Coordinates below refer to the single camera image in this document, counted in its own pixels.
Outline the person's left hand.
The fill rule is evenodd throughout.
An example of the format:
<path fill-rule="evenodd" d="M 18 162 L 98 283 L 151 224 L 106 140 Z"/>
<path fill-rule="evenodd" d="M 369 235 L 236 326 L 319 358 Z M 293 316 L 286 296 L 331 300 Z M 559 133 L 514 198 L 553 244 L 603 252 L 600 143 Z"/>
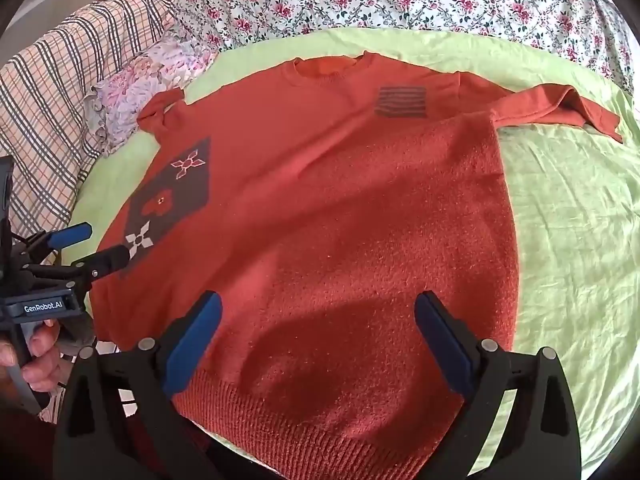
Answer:
<path fill-rule="evenodd" d="M 44 321 L 35 330 L 28 343 L 29 351 L 34 358 L 21 368 L 21 374 L 29 388 L 35 392 L 51 393 L 60 382 L 65 382 L 68 371 L 65 369 L 67 362 L 62 359 L 58 348 L 58 335 L 60 323 L 55 320 Z M 12 344 L 1 337 L 1 397 L 9 399 L 14 393 L 11 379 L 6 370 L 17 364 L 16 351 Z"/>

